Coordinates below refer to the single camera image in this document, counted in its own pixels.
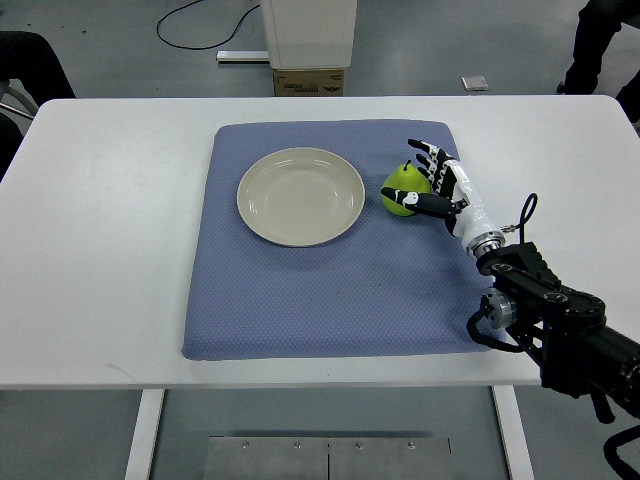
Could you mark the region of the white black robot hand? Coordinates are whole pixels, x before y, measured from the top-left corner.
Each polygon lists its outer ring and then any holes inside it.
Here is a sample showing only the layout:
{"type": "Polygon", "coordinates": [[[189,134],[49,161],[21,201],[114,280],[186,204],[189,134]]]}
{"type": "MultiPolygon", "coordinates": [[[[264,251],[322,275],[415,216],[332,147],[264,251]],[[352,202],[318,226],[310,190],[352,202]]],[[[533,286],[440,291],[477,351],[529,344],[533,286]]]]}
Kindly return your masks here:
{"type": "Polygon", "coordinates": [[[489,219],[485,204],[460,161],[443,148],[422,140],[408,144],[421,152],[416,159],[430,185],[430,193],[381,188],[381,195],[393,199],[414,214],[443,219],[449,233],[461,241],[466,253],[480,258],[506,245],[503,232],[489,219]]]}

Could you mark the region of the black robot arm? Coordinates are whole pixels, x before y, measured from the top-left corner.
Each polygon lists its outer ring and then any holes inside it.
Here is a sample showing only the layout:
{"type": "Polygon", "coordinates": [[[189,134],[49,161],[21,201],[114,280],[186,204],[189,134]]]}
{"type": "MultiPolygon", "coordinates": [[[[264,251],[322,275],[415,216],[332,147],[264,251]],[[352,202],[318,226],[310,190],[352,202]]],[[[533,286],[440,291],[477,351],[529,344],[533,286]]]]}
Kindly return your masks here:
{"type": "Polygon", "coordinates": [[[525,239],[485,253],[476,265],[493,285],[467,322],[474,342],[526,353],[543,387],[590,396],[604,424],[615,420],[611,402],[638,417],[639,344],[607,326],[601,299],[564,285],[525,239]]]}

